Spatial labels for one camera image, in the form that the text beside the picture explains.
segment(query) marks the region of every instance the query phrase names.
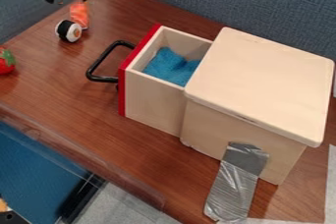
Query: black drawer handle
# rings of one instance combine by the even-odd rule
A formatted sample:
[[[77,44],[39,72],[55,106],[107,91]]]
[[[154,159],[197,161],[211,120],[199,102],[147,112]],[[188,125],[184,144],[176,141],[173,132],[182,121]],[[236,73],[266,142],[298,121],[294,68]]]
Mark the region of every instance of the black drawer handle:
[[[109,45],[105,51],[99,56],[97,60],[87,69],[86,77],[93,82],[101,82],[101,83],[113,83],[116,84],[118,82],[118,77],[104,77],[104,76],[96,76],[93,74],[96,68],[104,61],[104,59],[115,49],[117,46],[125,46],[130,49],[135,49],[135,45],[131,42],[125,40],[116,40],[111,45]]]

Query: strawberry toy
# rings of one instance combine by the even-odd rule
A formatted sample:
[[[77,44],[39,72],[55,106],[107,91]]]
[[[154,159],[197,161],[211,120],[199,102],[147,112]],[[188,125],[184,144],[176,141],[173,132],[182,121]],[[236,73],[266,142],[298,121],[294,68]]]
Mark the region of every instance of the strawberry toy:
[[[0,75],[14,71],[16,61],[11,51],[0,46]]]

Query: gray tape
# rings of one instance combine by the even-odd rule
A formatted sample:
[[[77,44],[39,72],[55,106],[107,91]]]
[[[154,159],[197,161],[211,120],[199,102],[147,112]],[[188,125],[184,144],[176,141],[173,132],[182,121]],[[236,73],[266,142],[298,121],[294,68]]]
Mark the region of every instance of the gray tape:
[[[204,207],[215,221],[241,223],[248,217],[256,181],[268,154],[254,145],[230,142]]]

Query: blue towel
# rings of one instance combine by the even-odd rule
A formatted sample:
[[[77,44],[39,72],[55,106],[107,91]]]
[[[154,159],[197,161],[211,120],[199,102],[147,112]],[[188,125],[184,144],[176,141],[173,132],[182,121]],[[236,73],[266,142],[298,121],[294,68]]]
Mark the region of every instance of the blue towel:
[[[185,86],[200,60],[187,61],[169,47],[162,47],[142,71],[161,80]]]

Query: wooden table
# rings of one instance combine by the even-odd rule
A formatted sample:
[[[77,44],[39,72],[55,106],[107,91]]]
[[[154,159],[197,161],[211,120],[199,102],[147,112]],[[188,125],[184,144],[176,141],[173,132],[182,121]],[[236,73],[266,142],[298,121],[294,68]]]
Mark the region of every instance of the wooden table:
[[[211,223],[202,210],[218,161],[120,117],[115,86],[92,83],[84,73],[114,40],[138,43],[155,23],[208,39],[222,25],[156,0],[91,0],[91,27],[71,44],[54,34],[55,25],[68,16],[65,7],[6,43],[18,68],[0,77],[0,115],[29,125],[28,135],[140,192],[183,223]],[[118,49],[98,73],[116,73],[128,53]],[[336,143],[335,112],[332,99],[324,144],[308,148],[282,186],[258,182],[250,217],[323,222],[328,145]]]

